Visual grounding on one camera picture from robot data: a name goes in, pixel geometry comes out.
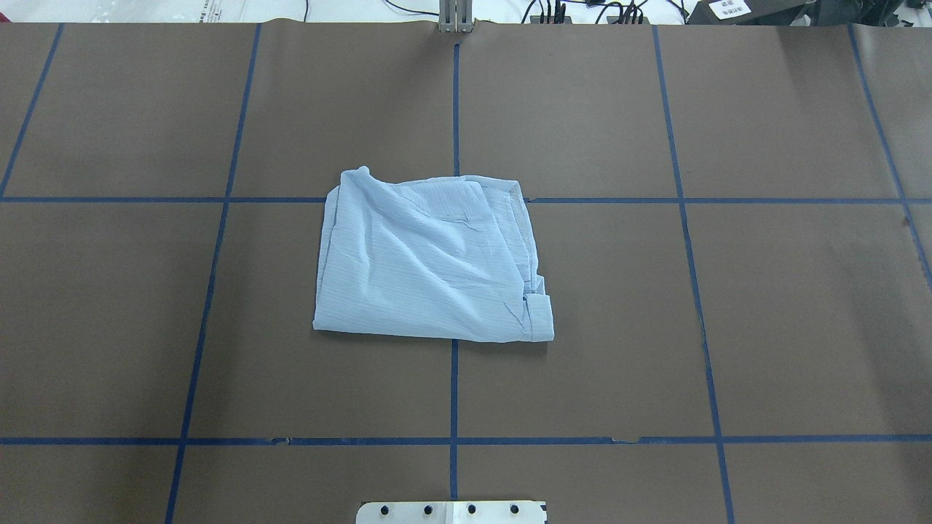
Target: vertical blue line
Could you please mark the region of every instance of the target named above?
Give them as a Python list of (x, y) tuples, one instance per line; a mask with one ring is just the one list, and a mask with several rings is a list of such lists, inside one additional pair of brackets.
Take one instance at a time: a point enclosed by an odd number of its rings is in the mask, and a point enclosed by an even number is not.
[(457, 470), (459, 438), (459, 340), (452, 341), (450, 349), (450, 500), (459, 498), (459, 471)]
[(664, 59), (660, 50), (660, 33), (653, 25), (653, 47), (657, 56), (657, 75), (660, 79), (660, 94), (664, 102), (664, 118), (666, 120), (666, 137), (670, 144), (670, 159), (673, 162), (673, 178), (677, 185), (677, 199), (679, 200), (679, 221), (683, 228), (683, 241), (686, 245), (686, 261), (690, 269), (692, 284), (692, 302), (699, 318), (699, 329), (702, 335), (702, 351), (706, 359), (706, 389), (708, 403), (712, 410), (712, 427), (715, 430), (716, 451), (719, 455), (719, 473), (721, 475), (721, 491), (725, 502), (725, 516), (729, 524), (734, 524), (734, 509), (732, 505), (732, 488), (728, 480), (728, 464), (725, 461), (725, 446), (721, 440), (721, 422), (719, 418), (719, 402), (715, 394), (715, 378), (712, 374), (712, 357), (708, 351), (708, 337), (706, 336), (706, 317), (702, 310), (702, 297), (699, 294), (699, 278), (696, 274), (695, 258), (692, 254), (692, 237), (690, 236), (689, 219), (686, 215), (686, 200), (683, 194), (683, 181), (679, 175), (679, 157), (677, 143), (673, 137), (673, 118), (670, 115), (670, 101), (666, 92), (666, 78), (664, 75)]
[(855, 53), (855, 64), (857, 65), (857, 75), (861, 79), (861, 88), (864, 90), (864, 97), (867, 99), (870, 117), (873, 119), (874, 127), (877, 129), (877, 136), (880, 138), (880, 145), (884, 149), (886, 165), (890, 168), (890, 174), (893, 176), (893, 183), (897, 187), (899, 201), (903, 205), (903, 213), (906, 215), (906, 221), (910, 223), (910, 236), (912, 236), (912, 245), (916, 248), (919, 255), (919, 263), (922, 266), (925, 275), (925, 285), (929, 291), (932, 291), (932, 270), (929, 269), (928, 258), (925, 257), (922, 239), (919, 237), (919, 231), (916, 230), (915, 222), (912, 219), (910, 204), (906, 201), (906, 191), (903, 190), (903, 183), (899, 179), (897, 164), (893, 161), (893, 154), (890, 153), (890, 144), (886, 141), (884, 126), (880, 123), (880, 117), (877, 115), (877, 108), (874, 106), (873, 96), (870, 94), (867, 76), (864, 74), (864, 64), (861, 62), (861, 52), (857, 48), (857, 38), (855, 36), (855, 26), (848, 24), (848, 36), (851, 38), (851, 50)]
[(459, 42), (453, 46), (453, 176), (459, 176)]
[(4, 193), (7, 191), (7, 184), (9, 183), (9, 177), (13, 175), (13, 165), (16, 163), (16, 157), (20, 155), (20, 147), (22, 147), (22, 141), (26, 138), (26, 130), (29, 128), (29, 121), (33, 119), (33, 111), (35, 111), (35, 105), (39, 102), (39, 93), (42, 92), (42, 86), (46, 83), (46, 76), (48, 76), (48, 69), (52, 66), (52, 60), (55, 58), (55, 51), (58, 49), (58, 43), (62, 39), (62, 31), (64, 31), (64, 24), (60, 23), (58, 31), (55, 32), (55, 38), (52, 39), (52, 47), (48, 50), (48, 56), (46, 57), (46, 64), (42, 66), (42, 74), (39, 75), (39, 81), (35, 84), (35, 91), (33, 91), (33, 99), (29, 102), (29, 108), (26, 109), (26, 116), (22, 119), (22, 126), (20, 126), (20, 134), (16, 137), (16, 143), (13, 145), (13, 151), (9, 154), (9, 162), (7, 162), (7, 170), (3, 173), (3, 180), (0, 181), (0, 199), (3, 198)]
[(217, 227), (217, 239), (213, 245), (213, 259), (211, 261), (211, 275), (207, 281), (207, 296), (204, 298), (204, 310), (200, 315), (200, 330), (198, 333), (198, 346), (194, 352), (194, 365), (191, 370), (191, 381), (187, 388), (187, 399), (185, 401), (185, 417), (181, 426), (181, 443), (178, 445), (178, 453), (175, 456), (174, 473), (171, 476), (171, 490), (169, 491), (168, 508), (165, 511), (165, 523), (171, 524), (174, 520), (174, 507), (178, 498), (178, 488), (181, 484), (182, 467), (185, 464), (185, 448), (188, 430), (191, 426), (191, 412), (194, 409), (194, 396), (198, 389), (198, 376), (200, 374), (201, 357), (204, 354), (204, 341), (207, 338), (207, 319), (211, 314), (211, 305), (213, 303), (213, 289), (216, 283), (217, 262), (220, 260), (220, 248), (224, 242), (224, 233), (226, 231), (226, 216), (229, 214), (230, 195), (233, 192), (233, 182), (236, 179), (237, 160), (240, 155), (240, 142), (242, 141), (242, 129), (246, 123), (246, 110), (249, 107), (249, 93), (253, 84), (253, 72), (255, 70), (255, 57), (259, 50), (259, 36), (262, 34), (262, 24), (255, 25), (255, 34), (253, 36), (253, 52), (249, 59), (249, 70), (246, 73), (246, 86), (243, 88), (242, 104), (240, 106), (240, 121), (237, 124), (236, 139), (233, 143), (233, 154), (230, 159), (229, 175), (226, 178), (226, 192), (224, 195), (224, 207), (220, 212), (220, 225)]

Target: striped fabric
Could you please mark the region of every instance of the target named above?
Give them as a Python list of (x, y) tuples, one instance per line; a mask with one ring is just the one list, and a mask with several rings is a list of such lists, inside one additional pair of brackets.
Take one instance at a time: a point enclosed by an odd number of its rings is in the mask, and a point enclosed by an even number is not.
[(346, 171), (327, 195), (314, 328), (477, 342), (554, 339), (521, 187), (482, 176), (385, 184)]

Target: folded light blue shirt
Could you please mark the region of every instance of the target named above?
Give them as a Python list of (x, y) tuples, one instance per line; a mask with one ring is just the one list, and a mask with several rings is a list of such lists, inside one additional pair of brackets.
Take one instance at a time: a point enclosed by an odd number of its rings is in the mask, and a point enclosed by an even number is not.
[(476, 342), (554, 339), (520, 185), (340, 175), (323, 211), (314, 329)]

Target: white bracket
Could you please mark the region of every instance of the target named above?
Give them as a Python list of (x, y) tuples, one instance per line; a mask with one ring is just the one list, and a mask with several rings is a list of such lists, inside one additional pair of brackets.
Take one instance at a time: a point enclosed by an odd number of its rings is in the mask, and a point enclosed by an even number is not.
[(457, 501), (365, 503), (356, 524), (547, 524), (547, 503)]
[(473, 31), (473, 0), (440, 0), (441, 33)]

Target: garment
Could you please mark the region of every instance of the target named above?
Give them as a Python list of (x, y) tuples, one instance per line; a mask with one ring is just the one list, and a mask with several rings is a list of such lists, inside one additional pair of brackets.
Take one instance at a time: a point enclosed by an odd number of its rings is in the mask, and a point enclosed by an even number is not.
[(365, 166), (327, 195), (314, 329), (477, 342), (554, 338), (517, 182), (379, 182)]

